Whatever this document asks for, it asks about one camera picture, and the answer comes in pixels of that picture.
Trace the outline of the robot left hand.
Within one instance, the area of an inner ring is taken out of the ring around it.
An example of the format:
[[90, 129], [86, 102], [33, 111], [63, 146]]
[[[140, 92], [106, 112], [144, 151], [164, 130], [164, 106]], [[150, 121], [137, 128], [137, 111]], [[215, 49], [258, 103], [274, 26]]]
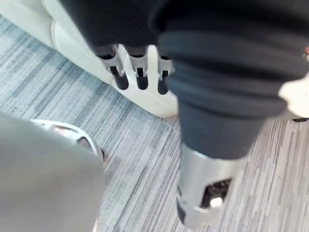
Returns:
[[171, 59], [182, 133], [177, 210], [194, 230], [216, 220], [281, 86], [303, 78], [306, 0], [63, 0], [99, 57], [110, 44], [154, 44]]

